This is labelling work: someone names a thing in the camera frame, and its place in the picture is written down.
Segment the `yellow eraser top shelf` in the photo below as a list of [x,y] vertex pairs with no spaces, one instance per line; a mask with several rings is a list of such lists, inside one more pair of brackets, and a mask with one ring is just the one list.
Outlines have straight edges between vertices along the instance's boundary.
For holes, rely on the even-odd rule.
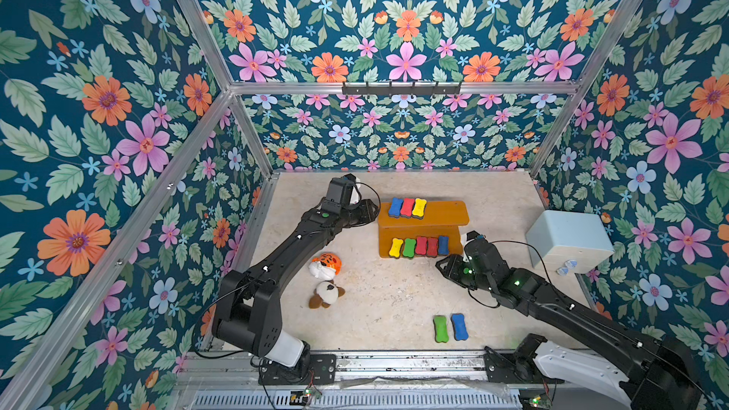
[[415,199],[414,205],[411,211],[412,218],[424,218],[425,209],[427,206],[426,199]]

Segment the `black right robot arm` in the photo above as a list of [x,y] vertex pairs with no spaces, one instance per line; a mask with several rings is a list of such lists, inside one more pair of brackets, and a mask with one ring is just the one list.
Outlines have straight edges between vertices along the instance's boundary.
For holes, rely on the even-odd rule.
[[531,334],[514,352],[521,375],[573,383],[630,409],[698,407],[704,391],[680,341],[630,330],[567,296],[549,277],[510,267],[497,245],[475,232],[462,254],[446,256],[436,267],[469,292],[486,290],[498,308],[553,326],[588,348],[583,353]]

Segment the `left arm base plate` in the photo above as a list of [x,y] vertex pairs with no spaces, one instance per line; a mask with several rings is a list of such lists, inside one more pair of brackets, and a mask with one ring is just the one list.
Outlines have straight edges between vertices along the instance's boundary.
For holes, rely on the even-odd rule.
[[259,368],[260,385],[331,385],[335,382],[337,356],[305,354],[293,367],[265,359]]

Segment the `red eraser top shelf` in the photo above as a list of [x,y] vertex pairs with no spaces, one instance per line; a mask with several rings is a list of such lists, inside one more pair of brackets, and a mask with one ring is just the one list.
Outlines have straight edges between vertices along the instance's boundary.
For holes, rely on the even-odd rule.
[[404,199],[400,210],[400,216],[403,218],[411,218],[415,207],[415,199]]

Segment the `green eraser top shelf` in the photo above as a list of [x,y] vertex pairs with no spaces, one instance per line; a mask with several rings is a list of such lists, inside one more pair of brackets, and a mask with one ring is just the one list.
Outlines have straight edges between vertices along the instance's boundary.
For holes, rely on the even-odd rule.
[[447,344],[450,340],[447,318],[444,315],[435,315],[433,317],[433,326],[435,332],[435,341],[438,344]]

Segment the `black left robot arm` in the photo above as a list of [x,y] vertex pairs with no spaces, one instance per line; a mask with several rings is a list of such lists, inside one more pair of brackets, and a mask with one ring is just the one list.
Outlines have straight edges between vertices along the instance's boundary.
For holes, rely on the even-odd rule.
[[296,273],[346,229],[377,219],[380,205],[363,199],[352,174],[333,178],[317,206],[302,214],[293,232],[247,271],[231,271],[220,282],[212,335],[259,358],[287,368],[304,361],[307,344],[283,328],[281,296]]

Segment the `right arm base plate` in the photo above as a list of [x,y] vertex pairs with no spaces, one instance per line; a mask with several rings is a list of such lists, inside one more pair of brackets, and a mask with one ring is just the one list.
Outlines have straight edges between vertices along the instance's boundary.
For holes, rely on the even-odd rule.
[[547,338],[530,333],[515,350],[500,352],[484,347],[484,369],[491,383],[515,383],[516,385],[561,385],[564,380],[544,375],[536,366],[536,350],[547,342]]

